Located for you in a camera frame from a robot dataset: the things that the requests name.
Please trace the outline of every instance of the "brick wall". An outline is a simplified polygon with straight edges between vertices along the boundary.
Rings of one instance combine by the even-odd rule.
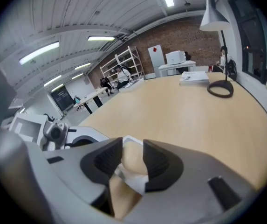
[[[201,20],[202,16],[171,21],[150,29],[124,43],[89,73],[93,86],[98,87],[99,79],[103,77],[99,66],[105,65],[114,58],[115,54],[120,54],[126,50],[127,46],[137,48],[145,74],[154,72],[148,48],[159,44],[164,54],[165,63],[165,54],[181,50],[187,51],[192,56],[191,60],[195,61],[197,66],[215,64],[220,55],[218,32],[200,31]]]

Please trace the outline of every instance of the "blackboard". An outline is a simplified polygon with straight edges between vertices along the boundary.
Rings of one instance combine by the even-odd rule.
[[[74,100],[69,95],[65,86],[55,90],[50,95],[62,112],[74,105]]]

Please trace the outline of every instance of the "white wall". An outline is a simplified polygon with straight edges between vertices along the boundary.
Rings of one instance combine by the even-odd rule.
[[[228,0],[219,0],[216,3],[216,8],[225,16],[225,18],[227,18],[227,20],[231,24],[230,28],[224,30],[224,36],[228,53],[233,57],[237,65],[237,82],[240,83],[246,90],[248,90],[267,112],[267,89],[261,82],[242,72],[241,38],[236,19],[228,3]],[[223,44],[220,32],[219,40],[220,43]]]
[[[29,104],[25,104],[27,114],[48,114],[50,117],[55,119],[60,119],[61,115],[50,102],[47,92],[41,90],[36,94],[34,99],[30,101]]]
[[[84,98],[95,91],[88,76],[77,78],[75,81],[66,84],[65,87],[72,98],[74,98],[74,95]]]

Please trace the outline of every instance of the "lamp base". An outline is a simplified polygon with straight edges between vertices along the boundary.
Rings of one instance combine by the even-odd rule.
[[[221,94],[218,94],[218,93],[215,93],[211,90],[211,88],[213,87],[221,87],[223,89],[226,89],[227,91],[229,91],[230,93],[227,94],[227,95],[221,95]],[[227,80],[219,80],[219,81],[215,81],[211,84],[209,84],[208,88],[207,88],[207,91],[214,95],[214,96],[217,96],[217,97],[220,97],[220,98],[230,98],[233,96],[233,93],[234,93],[234,87],[232,85],[231,82],[227,81]]]

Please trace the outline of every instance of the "ceiling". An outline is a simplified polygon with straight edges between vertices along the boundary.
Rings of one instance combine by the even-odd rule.
[[[87,74],[107,56],[114,42],[88,41],[90,35],[122,38],[158,19],[205,9],[205,0],[14,0],[0,17],[0,67],[19,96],[30,97],[52,78],[62,75],[48,91]],[[59,48],[24,65],[19,60],[52,42]],[[88,67],[75,67],[91,62]]]

